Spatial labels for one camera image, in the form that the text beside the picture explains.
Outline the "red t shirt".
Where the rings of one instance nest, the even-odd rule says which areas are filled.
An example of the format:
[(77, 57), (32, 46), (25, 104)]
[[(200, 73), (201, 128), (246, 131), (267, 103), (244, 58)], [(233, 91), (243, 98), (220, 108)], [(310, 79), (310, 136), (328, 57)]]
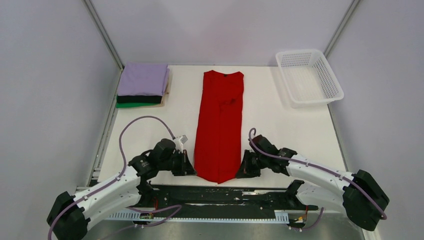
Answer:
[(241, 164), (244, 74), (204, 72), (194, 168), (209, 182), (235, 178)]

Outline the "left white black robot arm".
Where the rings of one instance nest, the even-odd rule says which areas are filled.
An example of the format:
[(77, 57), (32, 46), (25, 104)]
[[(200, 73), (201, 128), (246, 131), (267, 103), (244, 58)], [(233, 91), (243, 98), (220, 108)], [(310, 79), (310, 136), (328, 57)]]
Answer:
[(186, 141), (185, 135), (173, 140), (164, 138), (104, 182), (73, 195), (67, 191), (59, 194), (47, 216), (48, 238), (81, 240), (111, 214), (136, 204), (149, 206), (153, 201), (149, 180), (158, 172), (170, 171), (174, 176), (196, 175), (184, 149)]

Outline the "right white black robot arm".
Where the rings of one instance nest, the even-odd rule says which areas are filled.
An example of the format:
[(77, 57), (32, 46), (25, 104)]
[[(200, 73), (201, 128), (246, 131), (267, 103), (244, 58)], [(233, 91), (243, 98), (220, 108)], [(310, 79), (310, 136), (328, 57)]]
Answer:
[(290, 148), (276, 148), (262, 135), (249, 140), (251, 150), (245, 150), (237, 179), (256, 178), (262, 169), (295, 179), (285, 195), (292, 209), (301, 205), (317, 206), (344, 214), (358, 227), (374, 231), (390, 199), (365, 170), (356, 173), (330, 169), (313, 162)]

